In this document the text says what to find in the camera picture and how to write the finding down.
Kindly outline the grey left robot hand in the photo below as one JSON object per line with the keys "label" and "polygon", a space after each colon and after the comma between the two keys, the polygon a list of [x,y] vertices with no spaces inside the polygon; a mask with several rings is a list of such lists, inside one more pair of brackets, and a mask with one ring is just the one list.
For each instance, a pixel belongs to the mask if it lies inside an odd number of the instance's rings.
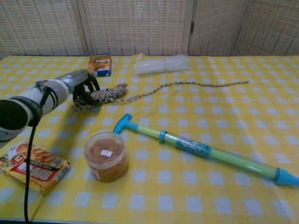
{"label": "grey left robot hand", "polygon": [[99,102],[98,100],[94,100],[85,90],[85,87],[87,87],[90,92],[100,90],[97,79],[90,75],[88,70],[80,69],[69,72],[58,77],[57,79],[64,82],[68,86],[69,93],[72,94],[73,102],[75,102],[77,99],[81,99],[84,101],[84,103],[89,105],[95,105]]}

